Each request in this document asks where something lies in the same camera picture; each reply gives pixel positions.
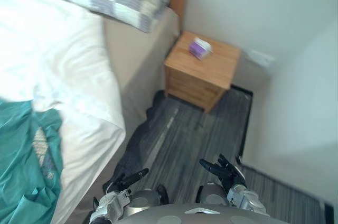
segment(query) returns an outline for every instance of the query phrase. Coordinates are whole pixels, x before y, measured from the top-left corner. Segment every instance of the bedspread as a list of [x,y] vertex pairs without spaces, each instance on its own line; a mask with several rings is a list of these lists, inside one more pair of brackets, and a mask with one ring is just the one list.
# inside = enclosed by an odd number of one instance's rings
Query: bedspread
[[125,138],[101,16],[62,0],[0,0],[0,98],[60,112],[64,223]]

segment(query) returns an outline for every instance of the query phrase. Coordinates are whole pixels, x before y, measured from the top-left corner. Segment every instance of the nightstand drawer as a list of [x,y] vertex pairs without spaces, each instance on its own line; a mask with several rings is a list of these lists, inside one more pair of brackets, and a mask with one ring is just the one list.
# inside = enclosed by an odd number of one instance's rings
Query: nightstand drawer
[[191,102],[204,109],[208,108],[217,99],[221,88],[208,82],[189,76],[180,71],[166,68],[167,93]]
[[185,88],[193,95],[203,97],[204,100],[212,99],[220,90],[213,84],[174,69],[170,69],[170,85]]

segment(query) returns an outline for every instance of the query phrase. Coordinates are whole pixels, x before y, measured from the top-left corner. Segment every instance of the purple tissue box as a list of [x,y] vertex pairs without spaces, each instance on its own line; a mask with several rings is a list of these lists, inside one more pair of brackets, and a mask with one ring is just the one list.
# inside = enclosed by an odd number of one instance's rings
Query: purple tissue box
[[194,42],[190,44],[189,51],[199,60],[202,60],[206,57],[211,51],[211,45],[207,42],[195,38]]

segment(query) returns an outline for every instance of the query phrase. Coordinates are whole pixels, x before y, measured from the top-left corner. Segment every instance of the teal blanket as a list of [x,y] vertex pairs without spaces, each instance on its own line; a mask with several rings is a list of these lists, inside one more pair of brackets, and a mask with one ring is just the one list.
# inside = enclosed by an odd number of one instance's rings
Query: teal blanket
[[0,100],[0,223],[50,223],[62,158],[56,110]]

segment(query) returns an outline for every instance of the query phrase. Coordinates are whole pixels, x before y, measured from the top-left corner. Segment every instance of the striped carpet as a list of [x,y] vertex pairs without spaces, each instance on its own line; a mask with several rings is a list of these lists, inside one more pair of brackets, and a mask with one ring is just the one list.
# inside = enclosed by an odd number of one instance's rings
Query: striped carpet
[[[174,97],[157,99],[148,112],[148,121],[130,140],[114,176],[148,167],[149,174],[133,191],[155,189],[162,183],[170,203],[194,202],[200,185],[218,181],[199,165],[200,158],[216,162],[222,153],[236,163],[251,96],[231,89],[209,114]],[[325,224],[318,200],[251,169],[241,169],[248,187],[258,193],[272,217],[291,224]]]

